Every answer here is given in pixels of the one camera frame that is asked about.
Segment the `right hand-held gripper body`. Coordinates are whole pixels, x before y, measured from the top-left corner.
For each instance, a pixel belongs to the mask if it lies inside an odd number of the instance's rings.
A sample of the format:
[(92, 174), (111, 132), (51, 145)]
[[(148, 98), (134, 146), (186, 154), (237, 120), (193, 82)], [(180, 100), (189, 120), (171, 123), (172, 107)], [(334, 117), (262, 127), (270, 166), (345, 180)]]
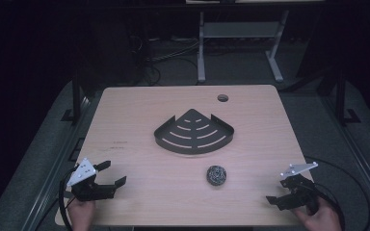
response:
[(314, 183), (303, 177), (302, 173), (317, 167), (316, 162), (310, 164), (290, 164), (288, 169), (280, 174), (281, 180), (292, 179), (295, 181), (295, 188), (289, 190), (290, 193), (281, 197), (282, 204), (280, 210), (290, 210), (301, 206), (306, 206), (313, 215), (319, 209), (319, 203), (316, 199)]

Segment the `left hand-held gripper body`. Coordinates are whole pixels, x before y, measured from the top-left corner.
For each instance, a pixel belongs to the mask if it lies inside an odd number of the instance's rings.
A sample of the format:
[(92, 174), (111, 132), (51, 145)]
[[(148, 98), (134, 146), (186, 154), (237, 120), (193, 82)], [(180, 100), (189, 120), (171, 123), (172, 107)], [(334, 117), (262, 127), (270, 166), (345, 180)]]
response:
[(89, 159), (84, 158), (76, 167), (66, 185), (71, 187), (71, 192), (79, 201), (94, 201), (113, 198), (116, 190), (110, 185), (95, 183), (96, 171)]

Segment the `person's left hand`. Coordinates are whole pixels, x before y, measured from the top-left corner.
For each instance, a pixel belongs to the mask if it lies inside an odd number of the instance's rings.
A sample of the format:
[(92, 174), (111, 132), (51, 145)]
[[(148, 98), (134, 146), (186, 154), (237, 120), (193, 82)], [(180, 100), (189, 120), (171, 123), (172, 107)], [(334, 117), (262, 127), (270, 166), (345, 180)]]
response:
[(95, 213), (94, 201), (79, 201), (73, 198), (69, 200), (66, 209), (73, 231), (91, 231)]

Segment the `person's right hand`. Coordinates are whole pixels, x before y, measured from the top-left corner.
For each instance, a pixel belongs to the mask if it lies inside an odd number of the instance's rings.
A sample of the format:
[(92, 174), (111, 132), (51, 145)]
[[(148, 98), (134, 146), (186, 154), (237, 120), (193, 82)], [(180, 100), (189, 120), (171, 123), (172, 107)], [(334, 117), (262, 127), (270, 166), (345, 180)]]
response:
[(319, 210), (308, 215), (302, 209), (296, 208), (292, 213), (297, 217), (307, 231), (342, 231), (338, 214), (325, 199), (319, 197)]

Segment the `steel wool scouring ball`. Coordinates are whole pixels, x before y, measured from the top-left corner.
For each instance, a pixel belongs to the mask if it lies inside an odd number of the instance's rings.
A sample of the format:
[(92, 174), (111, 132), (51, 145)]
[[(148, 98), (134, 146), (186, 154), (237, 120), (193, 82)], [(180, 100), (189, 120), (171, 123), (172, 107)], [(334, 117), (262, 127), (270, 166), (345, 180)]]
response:
[(226, 180), (226, 171), (221, 166), (211, 166), (206, 171), (206, 180), (212, 186), (221, 186)]

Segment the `black metal corner shelf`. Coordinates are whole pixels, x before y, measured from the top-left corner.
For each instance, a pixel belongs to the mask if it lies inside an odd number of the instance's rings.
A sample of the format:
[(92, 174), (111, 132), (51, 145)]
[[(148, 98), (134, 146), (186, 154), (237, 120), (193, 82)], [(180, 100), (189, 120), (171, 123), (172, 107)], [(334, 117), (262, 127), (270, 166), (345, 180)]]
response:
[(180, 118), (168, 119), (154, 131), (155, 142), (171, 152), (199, 155), (213, 152), (233, 140), (234, 128), (215, 115), (207, 117), (190, 109)]

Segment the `grey metal stand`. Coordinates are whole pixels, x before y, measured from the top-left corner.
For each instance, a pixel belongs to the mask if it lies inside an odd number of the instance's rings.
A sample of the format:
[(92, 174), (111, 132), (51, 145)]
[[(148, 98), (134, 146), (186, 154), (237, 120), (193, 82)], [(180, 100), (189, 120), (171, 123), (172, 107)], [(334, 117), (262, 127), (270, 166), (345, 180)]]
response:
[(204, 83), (206, 81), (204, 42), (207, 39), (273, 39), (274, 44), (272, 48), (266, 51), (265, 54), (275, 80), (278, 83), (281, 83), (283, 81), (283, 77), (278, 67), (276, 54), (288, 15), (289, 11), (284, 11), (281, 14), (279, 21), (206, 22), (204, 20), (204, 12), (201, 12), (199, 14), (198, 23), (198, 81), (200, 83)]

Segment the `black frame post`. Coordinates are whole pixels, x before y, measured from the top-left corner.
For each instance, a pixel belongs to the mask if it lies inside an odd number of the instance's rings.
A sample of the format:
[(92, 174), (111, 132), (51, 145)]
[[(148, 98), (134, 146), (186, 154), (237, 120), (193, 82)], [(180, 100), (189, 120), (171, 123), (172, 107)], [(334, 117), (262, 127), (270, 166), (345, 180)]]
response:
[(71, 87), (72, 87), (72, 108), (67, 109), (63, 116), (62, 121), (69, 121), (73, 125), (75, 125), (82, 114), (82, 102), (83, 102), (83, 95), (80, 85), (80, 74), (78, 71), (72, 76), (71, 79)]
[(336, 78), (336, 93), (335, 93), (335, 117), (342, 126), (348, 123), (360, 123), (360, 119), (353, 109), (345, 106), (346, 96), (346, 78), (343, 70), (339, 71)]

